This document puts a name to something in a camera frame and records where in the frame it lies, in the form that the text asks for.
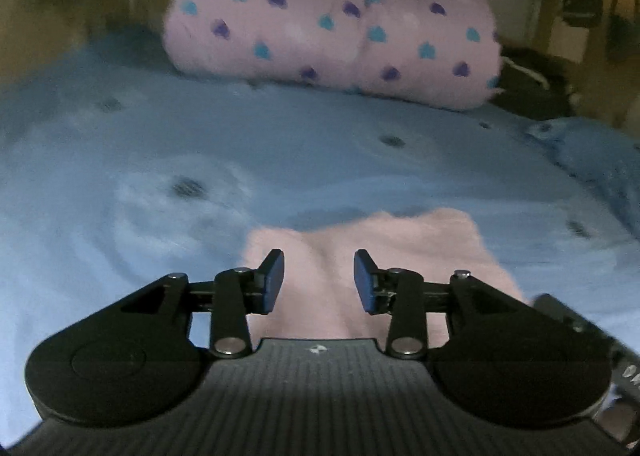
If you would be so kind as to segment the pink knitted cardigan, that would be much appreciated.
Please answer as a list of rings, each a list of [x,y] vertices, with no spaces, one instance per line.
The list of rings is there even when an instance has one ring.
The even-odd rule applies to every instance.
[[[284,253],[284,282],[273,311],[248,319],[253,340],[350,339],[385,342],[390,319],[363,311],[354,283],[354,255],[365,249],[380,268],[400,267],[433,283],[458,268],[522,300],[511,275],[486,249],[469,214],[440,208],[413,217],[376,213],[318,231],[258,228],[250,233],[245,266],[257,266],[273,249]]]

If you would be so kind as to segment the pink heart-patterned rolled blanket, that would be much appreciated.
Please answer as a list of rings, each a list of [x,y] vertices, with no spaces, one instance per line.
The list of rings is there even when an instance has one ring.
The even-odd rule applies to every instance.
[[[305,83],[470,110],[495,95],[487,0],[172,0],[163,44],[191,74]]]

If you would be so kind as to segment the blue dandelion bed sheet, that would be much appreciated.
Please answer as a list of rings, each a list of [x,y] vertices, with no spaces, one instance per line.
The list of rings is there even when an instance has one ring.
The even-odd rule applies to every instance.
[[[636,348],[639,235],[534,123],[188,78],[139,29],[3,87],[2,442],[37,423],[24,366],[40,341],[165,274],[245,266],[258,228],[462,211],[523,299],[550,293]]]

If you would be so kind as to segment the blue pillow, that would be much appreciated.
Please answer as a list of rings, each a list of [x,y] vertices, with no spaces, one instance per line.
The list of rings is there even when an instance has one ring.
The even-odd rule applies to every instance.
[[[628,231],[639,234],[639,142],[585,118],[530,124],[526,135],[549,159],[602,199]]]

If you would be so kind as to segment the black clothing pile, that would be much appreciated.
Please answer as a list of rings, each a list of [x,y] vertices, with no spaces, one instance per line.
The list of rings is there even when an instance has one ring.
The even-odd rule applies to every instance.
[[[497,93],[490,102],[512,115],[544,121],[572,117],[573,87],[562,64],[525,47],[503,47]]]

